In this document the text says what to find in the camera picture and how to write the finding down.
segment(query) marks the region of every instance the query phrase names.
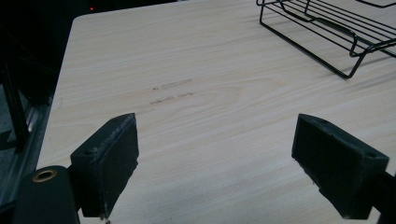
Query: wire dish rack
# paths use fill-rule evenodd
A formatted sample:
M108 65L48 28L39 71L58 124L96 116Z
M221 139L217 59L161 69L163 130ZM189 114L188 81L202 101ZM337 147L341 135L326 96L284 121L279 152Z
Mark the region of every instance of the wire dish rack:
M369 9L373 8L374 10L385 9L387 11L393 10L395 7L392 6L396 5L396 3L378 5L363 0L356 0L355 2L361 7L369 7ZM391 47L396 46L396 29L388 24L364 17L361 13L356 13L354 10L347 10L322 0L275 0L271 2L257 0L256 4L262 8L260 15L260 24L262 26L282 37L342 78L353 77L361 62L369 53L380 51L396 58L396 53L389 50ZM294 26L299 25L297 28L300 30L302 30L301 27L304 27L303 31L306 32L307 30L310 34L314 34L315 38L318 38L318 36L324 38L327 43L334 44L339 47L338 49L342 49L344 55L346 55L345 51L347 51L349 58L353 59L352 66L349 66L347 71L343 72L346 69L336 68L323 59L326 53L322 51L326 50L322 50L319 44L318 48L313 47L314 44L305 44L303 46L299 44L302 41L295 41L290 38L294 36L293 32L280 31L274 28L274 25L270 25L268 21L278 17L277 15L287 19L287 22L290 21ZM285 22L284 20L278 20L274 24L280 23Z

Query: dark background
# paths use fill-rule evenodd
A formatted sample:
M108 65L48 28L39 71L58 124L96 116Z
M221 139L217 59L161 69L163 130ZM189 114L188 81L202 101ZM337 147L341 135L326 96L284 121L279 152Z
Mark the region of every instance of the dark background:
M75 17L170 2L175 1L1 0L0 71L7 62L10 74L26 99L32 105L47 104L56 88Z

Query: light wood grain tabletop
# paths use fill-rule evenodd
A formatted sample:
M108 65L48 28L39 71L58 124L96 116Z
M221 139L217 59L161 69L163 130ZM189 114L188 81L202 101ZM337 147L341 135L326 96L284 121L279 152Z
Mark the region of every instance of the light wood grain tabletop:
M196 0L77 18L38 167L70 165L105 122L136 113L139 164L114 224L376 223L375 209L366 221L342 219L291 146L298 114L313 115L388 155L394 174L396 60L370 54L343 80L259 16L254 1ZM374 16L396 22L396 13Z

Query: black metal frame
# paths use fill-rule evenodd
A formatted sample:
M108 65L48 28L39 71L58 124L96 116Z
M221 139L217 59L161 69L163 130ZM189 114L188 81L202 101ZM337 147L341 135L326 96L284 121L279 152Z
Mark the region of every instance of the black metal frame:
M356 0L371 7L391 7L395 4L379 6L362 0ZM396 53L387 48L396 46L396 29L378 21L363 17L362 15L331 5L322 0L275 0L265 3L265 0L256 0L256 4L262 7L260 24L280 36L295 48L301 50L306 55L321 63L336 75L342 78L351 78L361 65L364 57L368 53L382 51L389 56L396 58ZM308 31L321 36L332 42L335 46L348 51L349 57L357 58L349 74L346 74L330 63L320 58L316 53L303 47L289 37L283 35L270 25L264 23L264 9L269 10L303 26ZM328 37L336 36L345 42L337 42Z
M9 66L7 62L3 62L3 64L0 65L4 66L4 70L0 68L0 70L3 70L1 72L3 74L0 75L3 75L3 88L15 135L17 137L17 140L15 142L8 142L7 139L10 132L1 133L2 139L0 139L0 142L3 143L4 141L5 145L0 149L9 149L15 147L15 152L21 152L29 136L29 131L26 124L26 117L24 116L24 111L21 104L21 97L14 81L12 80Z

